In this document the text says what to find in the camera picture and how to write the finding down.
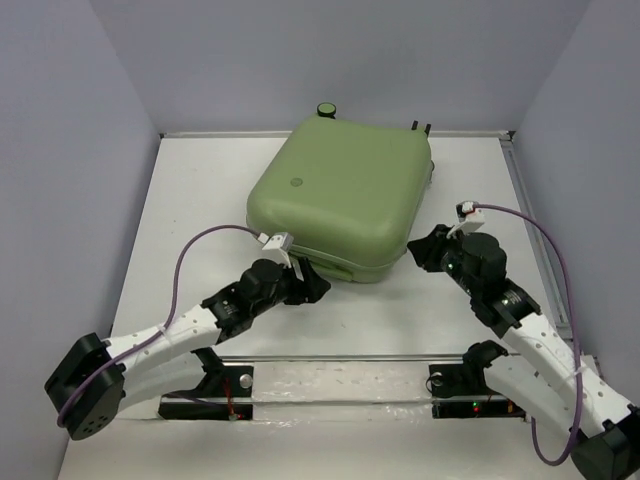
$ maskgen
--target suitcase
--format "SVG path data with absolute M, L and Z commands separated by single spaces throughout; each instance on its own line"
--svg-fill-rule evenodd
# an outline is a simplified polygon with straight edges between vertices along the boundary
M 247 201 L 247 225 L 293 235 L 290 254 L 346 281 L 381 280 L 405 253 L 431 180 L 428 129 L 336 119 L 320 104 L 289 136 Z

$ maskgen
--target white table surface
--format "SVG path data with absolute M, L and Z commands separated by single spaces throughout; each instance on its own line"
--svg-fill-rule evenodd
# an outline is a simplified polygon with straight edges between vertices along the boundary
M 282 143 L 282 138 L 163 140 L 113 335 L 165 319 L 178 252 L 209 226 L 243 223 L 245 199 Z M 498 140 L 433 138 L 431 143 L 436 171 L 412 238 L 428 234 L 436 223 L 454 222 L 454 206 L 461 200 L 518 207 Z M 487 217 L 485 231 L 506 249 L 510 276 L 551 313 L 523 223 L 492 212 Z M 201 240 L 185 262 L 178 311 L 235 281 L 256 255 L 258 246 L 239 232 Z M 450 279 L 422 272 L 406 255 L 384 282 L 335 282 L 320 304 L 273 309 L 217 351 L 255 356 L 461 353 L 491 337 Z M 270 378 L 258 374 L 267 365 L 256 368 L 257 385 Z M 411 371 L 426 375 L 426 368 L 419 363 L 407 368 L 408 387 L 397 387 L 403 383 L 400 376 L 386 375 L 390 398 L 424 395 L 424 378 Z M 356 389 L 355 384 L 366 387 L 360 381 L 334 381 L 329 388 L 317 380 L 317 371 L 309 375 L 308 382 L 298 383 L 315 386 L 326 398 L 366 400 L 368 395 Z M 372 385 L 386 377 L 376 374 Z M 296 391 L 291 385 L 289 396 Z M 381 397 L 380 391 L 371 396 Z M 153 419 L 157 404 L 147 403 L 125 411 L 95 437 L 70 442 L 60 480 L 581 478 L 570 462 L 559 468 L 543 465 L 533 452 L 529 425 L 516 419 L 433 420 L 428 405 L 310 410 L 298 404 L 287 410 L 259 407 L 252 422 L 168 422 Z M 561 451 L 561 439 L 544 429 L 541 438 L 550 456 Z
M 222 223 L 244 224 L 245 201 L 284 138 L 164 139 L 120 299 L 113 335 L 163 322 L 178 253 L 196 233 Z M 496 138 L 432 138 L 436 165 L 411 238 L 456 221 L 455 205 L 479 200 L 518 208 Z M 508 254 L 510 277 L 552 314 L 524 223 L 486 212 L 484 231 Z M 196 243 L 184 263 L 178 312 L 236 281 L 259 256 L 242 232 Z M 492 333 L 465 294 L 444 274 L 427 274 L 409 254 L 375 285 L 333 282 L 316 305 L 279 306 L 253 328 L 217 347 L 229 355 L 376 355 L 462 353 Z

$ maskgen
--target purple cable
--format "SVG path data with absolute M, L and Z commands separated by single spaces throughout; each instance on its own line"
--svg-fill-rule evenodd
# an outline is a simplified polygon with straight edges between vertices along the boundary
M 252 234 L 254 237 L 257 237 L 258 235 L 260 235 L 258 232 L 254 231 L 254 230 L 252 230 L 250 228 L 247 228 L 247 227 L 242 227 L 240 225 L 218 225 L 217 227 L 207 228 L 206 230 L 198 233 L 195 237 L 193 237 L 191 240 L 189 240 L 187 242 L 187 244 L 183 247 L 182 251 L 180 252 L 180 255 L 178 256 L 178 261 L 176 262 L 176 269 L 175 269 L 175 271 L 173 273 L 173 291 L 171 293 L 171 308 L 169 309 L 169 315 L 167 316 L 167 320 L 163 324 L 163 328 L 164 329 L 169 328 L 171 323 L 173 323 L 173 319 L 174 319 L 174 316 L 176 314 L 176 308 L 178 306 L 178 280 L 180 279 L 180 268 L 182 267 L 182 261 L 184 260 L 184 257 L 187 254 L 187 251 L 189 250 L 189 248 L 191 248 L 191 246 L 194 243 L 196 243 L 198 240 L 200 240 L 205 235 L 208 235 L 208 234 L 213 233 L 213 232 L 217 232 L 219 230 L 227 230 L 227 229 L 230 229 L 230 230 L 241 230 L 243 232 L 248 232 L 248 233 Z M 122 360 L 127 358 L 129 355 L 132 355 L 132 354 L 134 354 L 136 352 L 139 352 L 140 350 L 148 347 L 153 342 L 155 342 L 158 338 L 160 338 L 160 336 L 162 336 L 162 332 L 160 330 L 158 330 L 157 333 L 154 333 L 153 335 L 151 335 L 151 337 L 146 339 L 144 342 L 136 345 L 133 348 L 130 348 L 129 350 L 126 350 L 126 351 L 122 352 L 120 355 L 118 355 L 115 358 L 112 358 L 107 363 L 105 363 L 100 368 L 98 368 L 95 372 L 93 372 L 91 375 L 89 375 L 78 386 L 78 388 L 76 388 L 76 390 L 71 394 L 69 399 L 65 402 L 65 404 L 60 409 L 60 412 L 58 413 L 58 420 L 57 420 L 58 426 L 61 427 L 61 428 L 64 428 L 64 420 L 65 420 L 67 414 L 69 413 L 69 410 L 71 409 L 71 407 L 73 407 L 73 405 L 76 404 L 78 399 L 82 396 L 82 394 L 87 390 L 87 388 L 89 387 L 91 382 L 98 375 L 100 375 L 102 372 L 104 372 L 107 368 L 111 367 L 112 365 L 116 365 L 117 363 L 120 363 Z
M 535 226 L 538 230 L 540 230 L 540 233 L 542 233 L 542 235 L 544 235 L 544 237 L 547 239 L 547 241 L 553 248 L 554 252 L 556 253 L 556 256 L 558 257 L 558 261 L 560 262 L 560 269 L 562 270 L 562 276 L 564 278 L 564 288 L 567 292 L 567 306 L 569 308 L 569 327 L 571 328 L 571 333 L 573 336 L 573 363 L 576 371 L 576 406 L 575 406 L 575 413 L 573 415 L 573 424 L 571 425 L 571 433 L 569 434 L 569 440 L 567 441 L 567 445 L 565 446 L 564 450 L 556 460 L 549 460 L 542 454 L 542 451 L 540 450 L 540 445 L 538 443 L 536 419 L 533 417 L 531 418 L 531 436 L 533 439 L 533 448 L 535 449 L 536 454 L 538 455 L 538 457 L 540 457 L 540 460 L 542 460 L 547 465 L 550 465 L 552 467 L 557 467 L 558 465 L 562 465 L 565 462 L 565 460 L 569 458 L 569 455 L 571 454 L 571 450 L 573 450 L 573 447 L 577 443 L 578 430 L 580 429 L 580 420 L 582 418 L 582 407 L 583 407 L 583 400 L 582 400 L 583 384 L 582 384 L 582 373 L 580 373 L 580 367 L 581 367 L 580 342 L 578 340 L 578 331 L 576 329 L 576 324 L 575 324 L 575 315 L 574 315 L 575 309 L 573 304 L 573 295 L 571 294 L 571 282 L 569 280 L 569 270 L 567 269 L 567 264 L 564 260 L 564 257 L 560 253 L 560 248 L 558 247 L 556 242 L 553 240 L 553 238 L 551 238 L 551 235 L 549 235 L 546 229 L 542 225 L 540 225 L 536 220 L 525 215 L 522 212 L 518 212 L 517 210 L 512 210 L 510 208 L 501 207 L 498 205 L 474 203 L 474 206 L 476 208 L 484 208 L 486 210 L 497 210 L 499 212 L 509 213 L 511 215 L 515 215 L 516 217 L 520 217 L 521 219 L 529 222 L 530 224 Z

